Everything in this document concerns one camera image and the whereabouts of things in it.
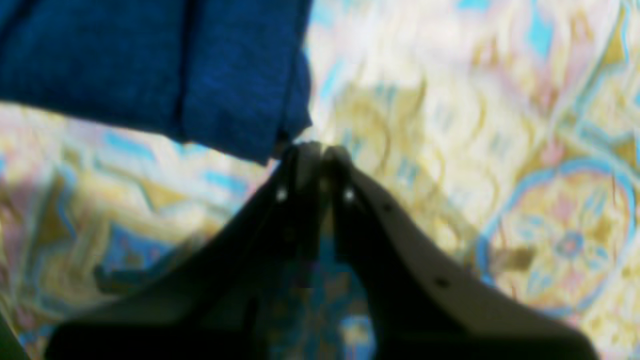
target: blurry floor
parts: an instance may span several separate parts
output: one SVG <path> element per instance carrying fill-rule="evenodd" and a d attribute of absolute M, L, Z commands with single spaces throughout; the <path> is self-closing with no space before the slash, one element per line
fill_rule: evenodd
<path fill-rule="evenodd" d="M 345 145 L 488 284 L 579 327 L 603 357 L 640 357 L 639 6 L 317 0 L 305 137 Z M 0 309 L 32 354 L 51 325 L 109 300 L 96 266 L 148 268 L 215 234 L 269 174 L 17 106 L 0 108 L 0 129 Z M 340 289 L 353 310 L 339 333 L 360 359 L 362 290 L 334 273 L 321 293 Z"/>

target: blue towel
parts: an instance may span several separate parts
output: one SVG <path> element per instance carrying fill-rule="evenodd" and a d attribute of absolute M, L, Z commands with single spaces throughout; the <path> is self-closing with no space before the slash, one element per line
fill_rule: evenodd
<path fill-rule="evenodd" d="M 311 125 L 311 0 L 0 0 L 0 99 L 266 163 Z"/>

